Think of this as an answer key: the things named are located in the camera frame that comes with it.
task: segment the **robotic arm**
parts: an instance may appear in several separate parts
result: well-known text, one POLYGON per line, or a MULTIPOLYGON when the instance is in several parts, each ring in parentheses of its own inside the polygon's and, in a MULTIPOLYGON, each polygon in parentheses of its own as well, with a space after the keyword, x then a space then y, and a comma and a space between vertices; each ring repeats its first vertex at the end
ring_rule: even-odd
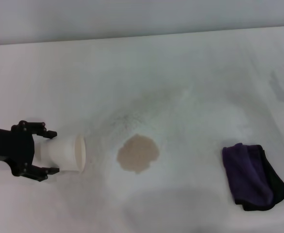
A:
POLYGON ((59 172, 55 167, 37 167, 32 165, 34 158, 33 134, 52 139, 57 132, 47 131, 45 123, 20 121, 11 127, 11 131, 0 129, 0 161, 6 162, 14 176, 24 176, 43 181, 48 175, 59 172))

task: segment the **coffee stain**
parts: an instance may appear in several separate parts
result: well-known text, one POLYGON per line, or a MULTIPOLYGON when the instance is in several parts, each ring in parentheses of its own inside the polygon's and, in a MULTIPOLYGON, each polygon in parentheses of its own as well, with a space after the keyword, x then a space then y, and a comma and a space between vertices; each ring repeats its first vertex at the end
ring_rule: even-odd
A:
POLYGON ((134 135, 118 151, 117 161, 125 171, 141 173, 150 167, 151 161, 157 160, 159 149, 155 142, 139 134, 134 135))

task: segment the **purple cloth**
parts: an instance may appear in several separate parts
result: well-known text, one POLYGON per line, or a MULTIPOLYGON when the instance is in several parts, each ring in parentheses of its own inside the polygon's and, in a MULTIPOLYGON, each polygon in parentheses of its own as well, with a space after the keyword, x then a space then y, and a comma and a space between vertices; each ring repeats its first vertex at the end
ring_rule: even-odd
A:
POLYGON ((238 143, 233 147, 224 147, 222 154, 236 204, 246 201, 257 206, 270 205, 273 192, 267 182, 258 147, 238 143))

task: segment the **white table surface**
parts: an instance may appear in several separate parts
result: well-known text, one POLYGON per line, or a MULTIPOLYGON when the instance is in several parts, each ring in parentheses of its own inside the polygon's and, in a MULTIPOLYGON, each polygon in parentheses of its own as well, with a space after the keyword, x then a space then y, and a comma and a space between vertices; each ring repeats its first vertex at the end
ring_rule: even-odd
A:
POLYGON ((0 46, 0 128, 86 135, 82 174, 45 182, 0 162, 0 233, 284 233, 284 201, 244 212, 223 146, 260 144, 284 181, 284 27, 0 46), (135 174, 135 134, 158 159, 135 174))

